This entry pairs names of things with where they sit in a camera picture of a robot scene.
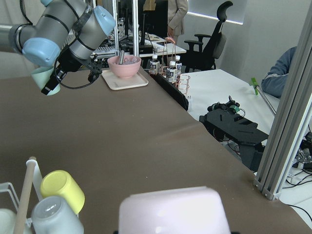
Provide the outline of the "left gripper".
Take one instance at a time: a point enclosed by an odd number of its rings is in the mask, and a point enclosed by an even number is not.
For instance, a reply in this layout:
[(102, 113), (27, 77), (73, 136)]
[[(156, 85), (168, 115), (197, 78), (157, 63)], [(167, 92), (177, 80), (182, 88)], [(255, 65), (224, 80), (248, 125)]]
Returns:
[(69, 48), (65, 48), (61, 51), (61, 54), (57, 58), (58, 66), (54, 65), (54, 70), (50, 75), (47, 83), (42, 88), (41, 92), (46, 96), (51, 96), (60, 91), (60, 81), (66, 76), (68, 72), (76, 72), (82, 66), (85, 66), (90, 70), (88, 76), (89, 82), (95, 82), (99, 75), (102, 74), (101, 66), (95, 62), (94, 58), (90, 56), (87, 59), (81, 59), (77, 57)]

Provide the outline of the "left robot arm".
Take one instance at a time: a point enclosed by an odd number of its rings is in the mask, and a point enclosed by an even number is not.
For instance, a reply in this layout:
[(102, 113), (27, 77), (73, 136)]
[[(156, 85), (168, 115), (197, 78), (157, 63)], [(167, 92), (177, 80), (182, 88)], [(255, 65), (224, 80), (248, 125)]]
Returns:
[(52, 74), (41, 92), (59, 90), (68, 72), (85, 66), (89, 84), (102, 73), (91, 54), (113, 31), (116, 22), (102, 6), (95, 8), (82, 0), (43, 0), (45, 11), (37, 24), (1, 25), (0, 50), (19, 53), (33, 64), (51, 67)]

